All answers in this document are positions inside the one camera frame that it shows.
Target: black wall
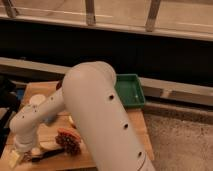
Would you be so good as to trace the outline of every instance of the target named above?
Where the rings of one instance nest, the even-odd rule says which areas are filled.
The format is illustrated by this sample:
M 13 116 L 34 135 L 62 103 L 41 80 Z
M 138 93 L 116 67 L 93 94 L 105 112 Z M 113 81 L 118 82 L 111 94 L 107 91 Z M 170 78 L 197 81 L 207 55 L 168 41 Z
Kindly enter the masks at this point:
M 213 43 L 0 21 L 0 56 L 73 66 L 104 60 L 118 73 L 213 86 Z

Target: wooden table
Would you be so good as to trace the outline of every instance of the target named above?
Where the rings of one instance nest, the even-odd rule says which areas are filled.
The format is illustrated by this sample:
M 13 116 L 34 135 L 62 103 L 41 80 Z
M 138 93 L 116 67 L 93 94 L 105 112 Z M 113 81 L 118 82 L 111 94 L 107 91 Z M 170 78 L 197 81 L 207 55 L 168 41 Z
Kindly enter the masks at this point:
M 22 100 L 22 105 L 28 103 L 31 96 L 42 93 L 46 97 L 52 94 L 55 91 L 55 86 L 57 82 L 45 82 L 45 83 L 29 83 L 27 85 L 24 98 Z M 152 146 L 150 143 L 149 135 L 147 133 L 146 124 L 144 122 L 143 113 L 140 109 L 127 110 L 128 116 L 132 121 L 132 124 L 141 140 L 144 144 L 144 147 L 151 160 L 154 159 Z M 50 127 L 41 124 L 38 130 L 39 141 L 48 142 L 54 141 L 55 136 L 57 135 L 57 129 L 59 127 L 69 128 L 71 127 L 68 121 L 69 113 L 63 111 L 58 114 L 58 119 Z M 13 144 L 13 134 L 10 133 L 7 139 L 6 146 L 4 148 L 1 160 L 0 168 L 1 170 L 10 170 L 8 167 L 9 153 Z M 53 156 L 48 159 L 41 160 L 39 163 L 24 163 L 16 167 L 17 171 L 25 170 L 66 170 L 66 169 L 76 169 L 76 168 L 88 168 L 95 167 L 95 164 L 92 160 L 90 153 L 87 151 L 87 148 L 84 143 L 81 144 L 82 154 L 76 157 L 71 157 L 66 153 L 61 153 L 59 155 Z

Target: white object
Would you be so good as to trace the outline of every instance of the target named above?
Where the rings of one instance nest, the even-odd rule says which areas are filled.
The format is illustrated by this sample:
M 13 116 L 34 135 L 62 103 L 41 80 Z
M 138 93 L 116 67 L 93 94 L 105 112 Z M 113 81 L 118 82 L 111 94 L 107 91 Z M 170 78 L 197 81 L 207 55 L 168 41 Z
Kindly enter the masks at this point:
M 20 111 L 11 121 L 15 147 L 33 147 L 42 120 L 65 108 L 100 171 L 153 171 L 143 145 L 114 89 L 116 74 L 104 62 L 82 63 L 65 76 L 62 88 L 38 107 Z
M 29 104 L 38 106 L 45 100 L 46 97 L 43 94 L 36 94 L 30 98 Z

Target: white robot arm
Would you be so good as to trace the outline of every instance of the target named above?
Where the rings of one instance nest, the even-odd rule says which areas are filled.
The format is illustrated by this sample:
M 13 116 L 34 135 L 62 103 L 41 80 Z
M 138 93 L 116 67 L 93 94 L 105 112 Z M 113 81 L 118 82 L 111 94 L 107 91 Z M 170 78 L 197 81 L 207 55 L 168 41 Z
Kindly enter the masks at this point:
M 62 88 L 39 106 L 24 107 L 10 122 L 14 145 L 27 152 L 37 143 L 43 119 L 67 109 L 100 171 L 154 171 L 114 89 L 116 74 L 104 62 L 82 63 Z

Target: hole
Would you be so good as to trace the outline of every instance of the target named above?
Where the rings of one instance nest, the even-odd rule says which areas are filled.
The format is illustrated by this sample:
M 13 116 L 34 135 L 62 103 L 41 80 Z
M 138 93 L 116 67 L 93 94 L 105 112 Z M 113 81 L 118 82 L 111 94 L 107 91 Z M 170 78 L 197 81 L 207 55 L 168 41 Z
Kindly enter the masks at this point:
M 140 151 L 140 152 L 138 153 L 138 158 L 141 157 L 141 155 L 142 155 L 142 152 Z
M 114 96 L 113 95 L 110 95 L 109 96 L 109 100 L 113 100 L 114 99 Z
M 128 124 L 125 124 L 125 125 L 124 125 L 124 129 L 127 129 L 127 128 L 128 128 Z

